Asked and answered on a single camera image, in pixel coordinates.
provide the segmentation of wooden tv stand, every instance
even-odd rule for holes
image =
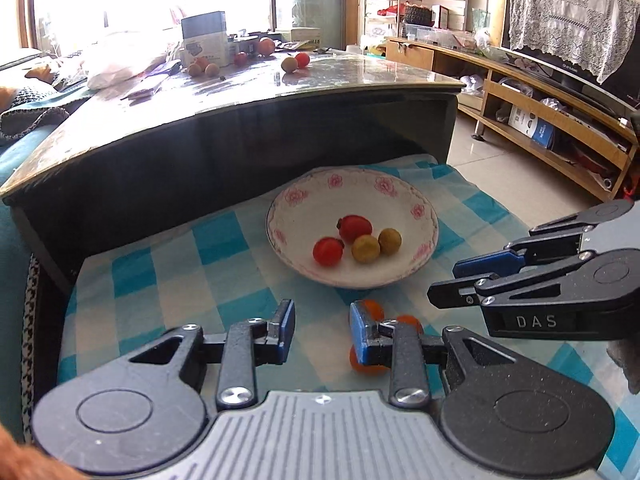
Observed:
[[[492,61],[483,56],[466,54],[464,52],[449,50],[448,48],[432,44],[409,41],[403,38],[387,38],[387,41],[386,58],[391,61],[402,62],[451,76],[459,74],[466,63],[471,63],[478,67],[478,73],[485,75],[484,98],[482,99],[481,110],[475,110],[458,104],[460,111],[478,121],[476,133],[482,134],[485,127],[491,128],[524,150],[532,153],[537,158],[544,160],[551,167],[580,184],[580,186],[599,199],[605,201],[612,200],[616,197],[622,186],[626,172],[638,150],[638,138],[633,130],[597,108],[594,108],[587,102],[513,66]],[[620,138],[622,144],[628,144],[628,149],[624,151],[616,146],[615,143],[602,138],[599,134],[596,134],[594,131],[572,120],[568,116],[543,105],[535,99],[498,84],[498,81],[505,76],[514,77],[534,89],[550,97],[555,97],[560,102],[587,114],[591,119],[597,121],[597,123],[612,130]],[[581,166],[568,163],[561,156],[544,148],[534,140],[529,139],[529,137],[511,128],[508,124],[496,121],[495,113],[504,101],[516,105],[523,110],[535,113],[543,120],[553,124],[556,129],[562,130],[574,137],[583,145],[586,145],[609,161],[613,167],[620,170],[612,189],[604,189]]]

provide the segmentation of yellow fruit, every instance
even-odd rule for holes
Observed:
[[[378,235],[378,243],[380,244],[380,251],[386,256],[396,254],[400,250],[402,245],[402,237],[400,233],[391,227],[382,229]]]
[[[204,69],[204,75],[207,77],[216,77],[218,74],[220,74],[220,67],[215,63],[209,63]]]
[[[362,235],[351,246],[353,258],[361,264],[370,264],[380,256],[380,244],[371,235]]]
[[[199,64],[191,63],[187,69],[187,74],[189,74],[191,77],[196,77],[202,74],[202,69],[200,68]]]
[[[280,66],[287,74],[290,74],[298,69],[298,60],[295,57],[287,56],[282,60]]]

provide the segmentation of small orange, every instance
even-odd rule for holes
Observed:
[[[422,323],[420,323],[420,320],[417,317],[412,316],[411,314],[401,314],[400,316],[396,317],[396,321],[399,321],[400,323],[407,323],[407,325],[415,326],[415,329],[418,331],[418,334],[424,334]]]
[[[198,65],[202,71],[204,72],[204,69],[206,69],[206,67],[209,65],[209,60],[206,57],[197,57],[195,60],[193,60],[193,62]]]
[[[385,319],[385,310],[376,300],[362,300],[362,304],[373,318],[373,321],[380,322]],[[351,324],[351,312],[349,312],[349,324]]]
[[[359,374],[365,375],[382,375],[386,372],[386,366],[382,365],[361,365],[358,362],[358,357],[356,355],[356,349],[352,346],[351,351],[349,352],[349,362],[351,363],[351,368],[353,368]]]

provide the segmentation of red tomato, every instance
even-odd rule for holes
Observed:
[[[258,43],[258,54],[261,56],[270,56],[276,51],[276,44],[271,38],[262,38]]]
[[[297,53],[296,59],[298,60],[298,68],[304,68],[309,64],[309,61],[311,61],[309,54],[307,54],[306,52]]]
[[[249,61],[249,57],[247,56],[246,52],[238,52],[234,56],[234,65],[236,66],[244,66],[247,64],[248,61]]]
[[[336,226],[340,231],[340,238],[348,244],[353,244],[354,240],[362,235],[370,235],[373,232],[371,222],[364,216],[348,215],[338,220]]]
[[[401,316],[396,317],[396,321],[400,323],[407,323],[407,325],[415,326],[415,329],[418,331],[418,334],[424,334],[424,329],[422,328],[422,323],[420,320],[412,316],[411,314],[402,314]]]
[[[382,365],[361,365],[358,362],[358,356],[356,355],[356,349],[352,346],[349,352],[349,362],[351,368],[353,368],[359,374],[365,375],[382,375],[386,372],[386,366]]]
[[[314,260],[323,267],[333,267],[340,262],[344,243],[338,238],[320,238],[314,245]]]

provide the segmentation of cherry tomato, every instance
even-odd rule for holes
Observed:
[[[323,267],[333,267],[340,262],[344,243],[338,238],[320,238],[314,245],[314,260]]]
[[[407,323],[407,325],[412,325],[418,331],[418,334],[424,334],[424,329],[422,328],[422,323],[420,320],[412,316],[411,314],[402,314],[401,316],[396,317],[396,321],[400,323]]]
[[[356,355],[356,349],[352,346],[349,352],[349,362],[351,368],[353,368],[359,374],[365,375],[382,375],[386,372],[386,367],[382,365],[361,365],[358,362],[358,356]]]
[[[348,244],[353,244],[354,240],[362,235],[370,235],[373,232],[371,222],[364,216],[347,215],[338,220],[336,225],[342,238]]]
[[[376,300],[362,300],[361,302],[373,318],[373,321],[382,321],[385,319],[385,310]],[[351,324],[351,313],[349,314],[349,324]]]
[[[309,61],[311,61],[309,54],[307,54],[306,52],[297,53],[296,59],[298,60],[298,68],[304,68],[309,64]]]
[[[248,61],[249,61],[249,57],[247,56],[246,52],[238,52],[234,56],[234,65],[236,66],[244,66],[247,64]]]

